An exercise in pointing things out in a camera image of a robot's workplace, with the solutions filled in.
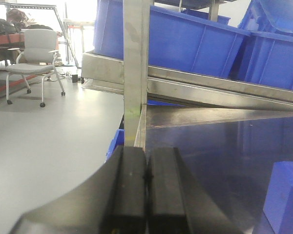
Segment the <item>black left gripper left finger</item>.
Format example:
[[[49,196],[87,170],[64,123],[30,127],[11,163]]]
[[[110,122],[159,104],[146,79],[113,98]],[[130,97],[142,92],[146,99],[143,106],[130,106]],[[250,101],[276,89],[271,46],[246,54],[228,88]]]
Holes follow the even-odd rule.
[[[72,191],[24,213],[12,234],[143,234],[146,156],[118,146],[106,163]]]

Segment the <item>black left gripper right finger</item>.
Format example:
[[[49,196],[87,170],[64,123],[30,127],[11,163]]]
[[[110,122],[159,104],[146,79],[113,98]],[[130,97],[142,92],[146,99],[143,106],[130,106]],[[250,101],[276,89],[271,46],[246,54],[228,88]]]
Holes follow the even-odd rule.
[[[240,234],[195,179],[177,148],[155,148],[148,161],[151,234]]]

